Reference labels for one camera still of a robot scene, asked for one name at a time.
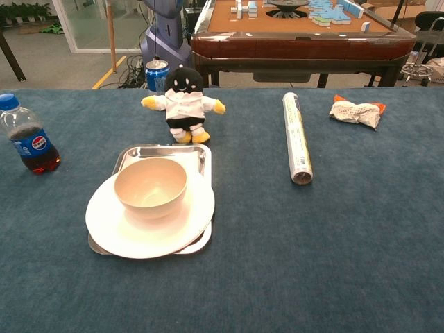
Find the beige round bowl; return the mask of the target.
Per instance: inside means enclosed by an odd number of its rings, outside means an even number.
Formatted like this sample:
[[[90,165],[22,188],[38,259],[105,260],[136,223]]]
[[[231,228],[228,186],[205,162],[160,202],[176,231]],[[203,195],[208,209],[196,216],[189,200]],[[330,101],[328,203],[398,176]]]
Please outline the beige round bowl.
[[[120,171],[114,182],[114,192],[131,214],[158,219],[180,207],[187,185],[187,172],[179,162],[149,157]]]

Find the blue purple robot base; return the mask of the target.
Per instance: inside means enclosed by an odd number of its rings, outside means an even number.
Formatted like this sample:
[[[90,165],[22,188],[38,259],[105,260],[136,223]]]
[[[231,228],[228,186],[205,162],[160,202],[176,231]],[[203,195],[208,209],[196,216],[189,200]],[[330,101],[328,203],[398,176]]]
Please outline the blue purple robot base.
[[[181,13],[184,0],[143,0],[155,13],[155,23],[141,41],[144,65],[155,56],[166,60],[173,70],[180,64],[193,67],[191,47],[184,41]]]

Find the black plush toy white shirt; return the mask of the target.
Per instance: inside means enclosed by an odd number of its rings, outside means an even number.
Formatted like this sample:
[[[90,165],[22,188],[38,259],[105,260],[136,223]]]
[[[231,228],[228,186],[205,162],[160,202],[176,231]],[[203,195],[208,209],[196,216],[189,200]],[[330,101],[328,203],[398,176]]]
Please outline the black plush toy white shirt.
[[[169,72],[164,94],[147,96],[141,105],[151,110],[164,110],[166,123],[179,144],[202,144],[210,139],[205,131],[205,113],[224,114],[226,108],[218,99],[203,95],[203,77],[190,67],[180,65]]]

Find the blue soda can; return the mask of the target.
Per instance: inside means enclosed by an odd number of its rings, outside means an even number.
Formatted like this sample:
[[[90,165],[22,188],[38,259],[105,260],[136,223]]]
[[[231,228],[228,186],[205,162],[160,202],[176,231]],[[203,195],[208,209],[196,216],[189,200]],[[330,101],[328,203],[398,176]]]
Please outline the blue soda can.
[[[145,74],[148,88],[156,94],[164,94],[164,85],[169,73],[169,64],[166,60],[153,59],[145,65]]]

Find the blue carpet tablecloth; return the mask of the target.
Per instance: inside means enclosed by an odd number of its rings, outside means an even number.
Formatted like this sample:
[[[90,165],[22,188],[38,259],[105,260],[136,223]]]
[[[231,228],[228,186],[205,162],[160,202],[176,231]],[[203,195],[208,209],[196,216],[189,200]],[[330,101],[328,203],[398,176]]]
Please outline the blue carpet tablecloth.
[[[60,151],[36,176],[0,133],[0,333],[444,333],[444,87],[297,89],[314,179],[289,176],[283,89],[207,89],[214,231],[192,256],[87,244],[85,210],[134,144],[168,144],[142,89],[19,89]]]

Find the brown mahjong table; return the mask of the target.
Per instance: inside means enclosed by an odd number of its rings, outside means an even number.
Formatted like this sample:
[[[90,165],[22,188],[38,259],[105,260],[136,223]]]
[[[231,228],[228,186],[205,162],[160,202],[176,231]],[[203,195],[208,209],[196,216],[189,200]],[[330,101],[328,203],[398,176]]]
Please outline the brown mahjong table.
[[[256,0],[257,17],[230,12],[234,0],[207,0],[191,37],[194,66],[205,80],[221,71],[252,73],[262,82],[296,82],[320,74],[365,73],[379,86],[394,86],[416,42],[409,31],[365,10],[350,24],[319,26],[308,16],[279,19],[267,0]],[[360,31],[370,22],[367,33]]]

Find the crumpled white orange snack packet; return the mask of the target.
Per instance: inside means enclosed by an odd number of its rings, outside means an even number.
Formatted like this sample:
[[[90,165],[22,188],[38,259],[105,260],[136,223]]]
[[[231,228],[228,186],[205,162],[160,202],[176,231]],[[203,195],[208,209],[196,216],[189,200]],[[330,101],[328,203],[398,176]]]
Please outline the crumpled white orange snack packet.
[[[379,102],[355,104],[336,94],[329,116],[345,123],[363,124],[377,130],[386,105]]]

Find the small mahjong tile stack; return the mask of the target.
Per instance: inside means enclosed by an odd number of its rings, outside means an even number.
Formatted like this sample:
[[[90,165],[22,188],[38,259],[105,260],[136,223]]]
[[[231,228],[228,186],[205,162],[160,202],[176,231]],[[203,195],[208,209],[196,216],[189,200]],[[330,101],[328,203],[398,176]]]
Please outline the small mahjong tile stack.
[[[247,14],[249,17],[257,17],[257,2],[256,0],[248,0],[246,4],[243,4],[242,0],[234,0],[234,5],[230,7],[230,12],[235,14],[237,19],[241,19],[243,14]]]

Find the wooden pole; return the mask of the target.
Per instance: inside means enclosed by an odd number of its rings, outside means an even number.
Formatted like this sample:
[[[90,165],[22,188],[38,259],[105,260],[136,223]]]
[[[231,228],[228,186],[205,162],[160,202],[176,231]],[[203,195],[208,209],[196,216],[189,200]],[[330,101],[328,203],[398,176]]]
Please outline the wooden pole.
[[[111,0],[105,0],[105,9],[106,9],[106,17],[107,17],[107,25],[108,25],[108,39],[109,39],[109,45],[110,45],[112,73],[116,73],[117,72],[117,59],[116,59],[116,49],[115,49],[115,40],[114,40],[114,24],[113,24]]]

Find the blue white mahjong tile pile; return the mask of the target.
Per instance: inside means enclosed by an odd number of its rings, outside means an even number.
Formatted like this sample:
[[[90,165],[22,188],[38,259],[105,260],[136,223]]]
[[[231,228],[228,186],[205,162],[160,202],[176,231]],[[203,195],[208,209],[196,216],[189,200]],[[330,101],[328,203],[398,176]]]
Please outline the blue white mahjong tile pile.
[[[351,17],[361,19],[364,8],[351,0],[311,0],[308,18],[319,26],[350,24]]]

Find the Pepsi cola plastic bottle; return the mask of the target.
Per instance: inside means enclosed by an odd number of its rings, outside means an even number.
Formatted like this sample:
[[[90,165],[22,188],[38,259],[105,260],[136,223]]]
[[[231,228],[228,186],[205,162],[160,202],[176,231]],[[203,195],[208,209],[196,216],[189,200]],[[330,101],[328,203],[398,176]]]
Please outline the Pepsi cola plastic bottle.
[[[0,94],[0,129],[33,173],[54,171],[60,165],[60,154],[40,119],[12,93]]]

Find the green cloth on floor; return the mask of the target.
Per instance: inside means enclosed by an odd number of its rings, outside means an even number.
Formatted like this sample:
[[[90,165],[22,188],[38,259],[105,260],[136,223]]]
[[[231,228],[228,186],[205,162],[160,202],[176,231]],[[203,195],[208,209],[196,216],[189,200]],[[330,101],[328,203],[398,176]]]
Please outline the green cloth on floor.
[[[40,33],[53,34],[53,35],[64,35],[65,32],[60,22],[56,22],[50,26],[47,26],[40,30]]]

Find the black slanted table leg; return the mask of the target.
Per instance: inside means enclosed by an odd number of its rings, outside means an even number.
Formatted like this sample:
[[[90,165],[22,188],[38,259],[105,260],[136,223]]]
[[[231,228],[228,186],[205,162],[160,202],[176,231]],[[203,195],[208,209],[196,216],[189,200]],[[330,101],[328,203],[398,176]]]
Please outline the black slanted table leg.
[[[12,52],[7,40],[4,37],[3,31],[0,29],[0,49],[3,51],[3,54],[6,57],[11,69],[13,70],[17,80],[19,82],[23,82],[26,80],[26,77],[22,71],[22,68],[19,66],[19,63]]]

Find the row of potted plants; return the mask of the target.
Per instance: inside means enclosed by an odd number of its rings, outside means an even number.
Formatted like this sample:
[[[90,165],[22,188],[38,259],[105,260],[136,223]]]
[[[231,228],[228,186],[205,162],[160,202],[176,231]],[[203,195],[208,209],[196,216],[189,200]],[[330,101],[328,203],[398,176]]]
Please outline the row of potted plants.
[[[0,1],[0,26],[45,22],[51,16],[49,3],[15,3]]]

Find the black office chair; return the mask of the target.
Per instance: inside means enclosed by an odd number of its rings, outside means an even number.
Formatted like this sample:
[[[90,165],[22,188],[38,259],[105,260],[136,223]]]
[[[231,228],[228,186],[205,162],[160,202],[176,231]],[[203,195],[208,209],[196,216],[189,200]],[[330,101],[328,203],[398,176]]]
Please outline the black office chair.
[[[416,16],[415,25],[419,28],[412,50],[416,59],[406,62],[398,79],[407,83],[411,78],[419,78],[420,85],[426,87],[432,81],[434,73],[428,62],[444,58],[444,12],[422,12]]]

